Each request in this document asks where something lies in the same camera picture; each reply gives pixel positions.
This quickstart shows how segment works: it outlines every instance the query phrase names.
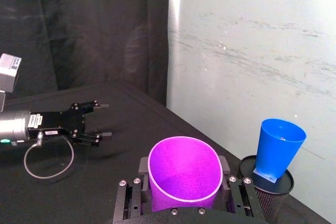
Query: black curtain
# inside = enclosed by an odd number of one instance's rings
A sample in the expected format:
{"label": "black curtain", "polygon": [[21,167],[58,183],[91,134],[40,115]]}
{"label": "black curtain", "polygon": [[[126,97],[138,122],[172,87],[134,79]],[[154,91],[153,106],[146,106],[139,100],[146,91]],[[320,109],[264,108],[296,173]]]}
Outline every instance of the black curtain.
{"label": "black curtain", "polygon": [[23,59],[9,98],[124,80],[165,104],[168,0],[0,4],[0,53]]}

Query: plastic cup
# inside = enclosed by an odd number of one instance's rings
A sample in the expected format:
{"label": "plastic cup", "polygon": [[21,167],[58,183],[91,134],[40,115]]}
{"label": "plastic cup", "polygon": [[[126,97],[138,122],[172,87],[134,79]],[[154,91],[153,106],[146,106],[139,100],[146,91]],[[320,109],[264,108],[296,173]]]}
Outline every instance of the plastic cup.
{"label": "plastic cup", "polygon": [[270,179],[280,178],[306,139],[299,126],[281,120],[261,123],[256,170]]}
{"label": "plastic cup", "polygon": [[211,207],[222,184],[216,152],[201,140],[176,136],[158,142],[148,156],[152,211]]}

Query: green light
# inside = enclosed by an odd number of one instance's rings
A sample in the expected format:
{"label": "green light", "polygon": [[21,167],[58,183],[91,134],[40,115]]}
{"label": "green light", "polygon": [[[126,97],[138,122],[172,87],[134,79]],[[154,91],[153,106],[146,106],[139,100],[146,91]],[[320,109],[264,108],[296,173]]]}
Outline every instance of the green light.
{"label": "green light", "polygon": [[2,144],[8,144],[8,143],[10,143],[10,140],[8,140],[8,139],[1,139],[0,143],[2,143]]}

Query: mesh container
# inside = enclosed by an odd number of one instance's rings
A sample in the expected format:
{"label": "mesh container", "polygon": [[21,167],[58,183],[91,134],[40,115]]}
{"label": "mesh container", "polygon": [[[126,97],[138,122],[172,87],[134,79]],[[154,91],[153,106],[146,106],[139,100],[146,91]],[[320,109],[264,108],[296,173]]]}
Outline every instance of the mesh container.
{"label": "mesh container", "polygon": [[294,180],[287,170],[281,178],[277,179],[276,183],[272,183],[253,173],[255,163],[256,156],[248,156],[241,160],[238,177],[252,178],[265,220],[273,223],[282,203],[294,187]]}

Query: cup rim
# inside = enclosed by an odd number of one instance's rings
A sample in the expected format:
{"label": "cup rim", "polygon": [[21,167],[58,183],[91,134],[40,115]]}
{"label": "cup rim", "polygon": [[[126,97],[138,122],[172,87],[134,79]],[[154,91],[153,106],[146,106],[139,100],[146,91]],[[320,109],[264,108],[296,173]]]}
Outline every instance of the cup rim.
{"label": "cup rim", "polygon": [[279,118],[268,118],[268,119],[265,119],[265,120],[263,120],[263,121],[261,122],[261,128],[262,128],[267,134],[269,134],[270,136],[272,136],[272,137],[274,137],[274,138],[276,138],[276,139],[279,139],[277,136],[275,136],[274,134],[271,134],[269,131],[267,131],[267,130],[264,128],[264,122],[269,121],[269,120],[283,121],[283,122],[285,122],[285,123],[292,124],[292,125],[294,125],[296,128],[298,128],[298,129],[304,134],[304,138],[303,138],[302,140],[300,140],[300,141],[286,140],[286,142],[289,142],[289,143],[302,143],[302,142],[304,142],[304,141],[306,140],[306,138],[307,138],[307,134],[306,134],[306,132],[305,132],[300,126],[298,126],[298,125],[296,125],[296,124],[294,124],[294,123],[292,123],[292,122],[289,122],[289,121],[286,121],[286,120],[283,120],[283,119],[279,119]]}
{"label": "cup rim", "polygon": [[[197,142],[201,142],[202,144],[204,144],[204,145],[206,145],[207,147],[209,147],[209,149],[215,154],[215,156],[216,156],[216,158],[217,158],[217,161],[218,161],[218,164],[219,164],[219,168],[220,168],[220,173],[221,173],[221,177],[220,177],[220,179],[219,179],[219,183],[218,183],[216,189],[214,189],[213,192],[212,192],[211,194],[209,194],[209,195],[207,195],[207,196],[205,196],[205,197],[203,197],[203,198],[200,198],[200,199],[181,199],[181,198],[175,197],[175,196],[173,196],[173,195],[167,193],[165,190],[163,190],[163,189],[157,184],[157,182],[155,181],[155,179],[154,179],[154,177],[153,177],[153,175],[152,175],[152,171],[151,171],[151,167],[150,167],[150,161],[151,161],[152,153],[153,153],[153,151],[155,150],[155,148],[156,148],[159,144],[161,144],[162,142],[169,141],[169,140],[171,140],[171,139],[173,139],[173,138],[178,138],[178,137],[189,138],[189,139],[191,139],[191,140],[194,140],[194,141],[197,141]],[[162,192],[165,196],[167,196],[167,197],[169,197],[169,198],[171,198],[171,199],[180,201],[180,202],[189,202],[189,203],[193,203],[193,202],[198,202],[198,201],[207,200],[207,199],[211,198],[212,196],[214,196],[214,195],[218,192],[218,190],[219,190],[219,188],[220,188],[220,186],[222,185],[222,182],[223,182],[223,168],[222,168],[221,161],[219,160],[218,154],[215,152],[215,150],[214,150],[209,144],[203,142],[202,140],[199,140],[199,139],[197,139],[197,138],[193,138],[193,137],[189,137],[189,136],[172,136],[172,137],[165,138],[165,139],[159,141],[158,143],[156,143],[156,144],[153,146],[153,148],[151,149],[150,153],[149,153],[149,156],[148,156],[148,163],[147,163],[147,165],[148,165],[149,176],[150,176],[151,180],[153,181],[154,185],[157,187],[157,189],[159,189],[159,191]]]}

